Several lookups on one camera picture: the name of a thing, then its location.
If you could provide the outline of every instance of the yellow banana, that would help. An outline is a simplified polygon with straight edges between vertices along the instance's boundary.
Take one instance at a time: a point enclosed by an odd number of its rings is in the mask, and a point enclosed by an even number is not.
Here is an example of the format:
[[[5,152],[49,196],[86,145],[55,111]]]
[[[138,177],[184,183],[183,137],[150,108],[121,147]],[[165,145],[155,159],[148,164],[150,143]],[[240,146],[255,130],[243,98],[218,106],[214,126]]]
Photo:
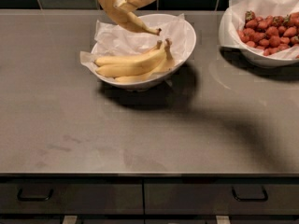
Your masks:
[[[147,59],[129,61],[126,63],[112,63],[100,66],[95,71],[97,74],[104,77],[129,77],[138,76],[153,70],[159,61],[167,57],[167,53],[164,49],[164,44],[161,45],[160,49],[152,51]]]
[[[124,12],[114,7],[116,0],[98,0],[106,14],[119,26],[133,33],[149,33],[159,35],[161,29],[149,28],[133,12]]]
[[[132,62],[141,62],[147,60],[150,56],[158,52],[159,48],[163,44],[162,40],[158,40],[156,45],[152,48],[146,50],[145,52],[138,55],[126,55],[126,56],[101,56],[97,58],[94,63],[98,66],[103,66],[107,64],[130,64]]]
[[[120,83],[135,83],[147,80],[153,73],[166,72],[175,65],[175,60],[170,52],[172,42],[166,39],[166,46],[164,47],[166,56],[160,60],[159,64],[151,71],[141,74],[139,76],[116,77],[115,79]]]

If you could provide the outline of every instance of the cabinet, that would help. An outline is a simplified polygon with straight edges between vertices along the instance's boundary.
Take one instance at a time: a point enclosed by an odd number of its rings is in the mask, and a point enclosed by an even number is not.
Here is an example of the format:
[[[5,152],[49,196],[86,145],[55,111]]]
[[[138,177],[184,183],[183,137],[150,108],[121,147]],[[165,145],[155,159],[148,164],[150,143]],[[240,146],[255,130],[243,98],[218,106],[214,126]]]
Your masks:
[[[147,215],[298,215],[299,185],[145,181]]]
[[[145,224],[217,224],[216,219],[200,219],[200,220],[189,220],[189,219],[154,219],[146,220]]]
[[[107,220],[107,219],[84,219],[83,224],[144,224],[142,219]]]
[[[1,224],[60,224],[58,219],[34,219],[34,218],[27,218],[27,219],[7,219],[7,218],[0,218]]]
[[[143,214],[142,185],[111,180],[0,183],[1,214]]]

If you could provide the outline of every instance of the stainless steel counter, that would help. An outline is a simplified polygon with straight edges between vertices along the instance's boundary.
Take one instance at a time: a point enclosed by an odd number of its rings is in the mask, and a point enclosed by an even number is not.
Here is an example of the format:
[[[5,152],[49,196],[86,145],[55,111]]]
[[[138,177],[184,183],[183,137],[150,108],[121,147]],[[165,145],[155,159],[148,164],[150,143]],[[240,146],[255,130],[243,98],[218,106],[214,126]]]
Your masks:
[[[80,64],[100,11],[0,11],[0,173],[299,174],[299,66],[266,70],[221,49],[221,12],[168,82],[129,92]]]

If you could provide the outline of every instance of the bowl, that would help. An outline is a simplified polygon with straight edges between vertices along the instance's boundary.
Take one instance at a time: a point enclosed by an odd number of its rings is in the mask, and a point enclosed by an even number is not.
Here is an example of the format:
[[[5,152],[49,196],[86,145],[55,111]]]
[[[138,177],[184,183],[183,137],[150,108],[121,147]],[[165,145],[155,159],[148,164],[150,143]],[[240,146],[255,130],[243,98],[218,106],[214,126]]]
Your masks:
[[[287,66],[298,63],[298,59],[280,59],[271,56],[263,56],[254,52],[241,40],[236,41],[230,35],[230,29],[232,28],[232,13],[231,9],[227,8],[221,18],[221,24],[219,27],[219,41],[220,45],[225,48],[239,49],[244,57],[252,64],[262,68],[275,68],[280,66]]]
[[[175,17],[176,16],[169,15],[169,14],[149,14],[149,15],[145,15],[145,16],[140,16],[139,18],[144,23],[150,24],[150,26],[152,26],[152,27],[158,27],[159,25],[162,25],[166,22],[170,22]],[[120,82],[116,81],[114,78],[103,77],[101,75],[98,75],[95,73],[95,69],[97,68],[97,66],[95,64],[93,64],[94,70],[92,72],[97,77],[99,77],[102,81],[104,81],[112,86],[122,88],[122,89],[125,89],[128,91],[145,91],[145,90],[148,90],[149,88],[152,88],[152,87],[160,84],[164,80],[170,78],[187,61],[187,59],[190,57],[190,55],[192,54],[192,52],[195,48],[196,33],[195,33],[193,27],[187,21],[184,21],[184,22],[185,22],[185,28],[186,28],[186,42],[185,42],[185,50],[184,50],[185,52],[182,52],[183,53],[182,57],[180,57],[179,61],[176,60],[174,67],[171,70],[169,70],[168,72],[165,72],[165,73],[161,74],[160,76],[153,76],[153,77],[150,77],[148,80],[135,82],[135,83],[120,83]],[[170,37],[170,39],[172,40],[173,44],[176,43],[176,39],[173,39],[172,37]],[[97,46],[98,46],[98,44],[96,43],[93,47],[92,54],[94,54],[95,51],[97,50]]]

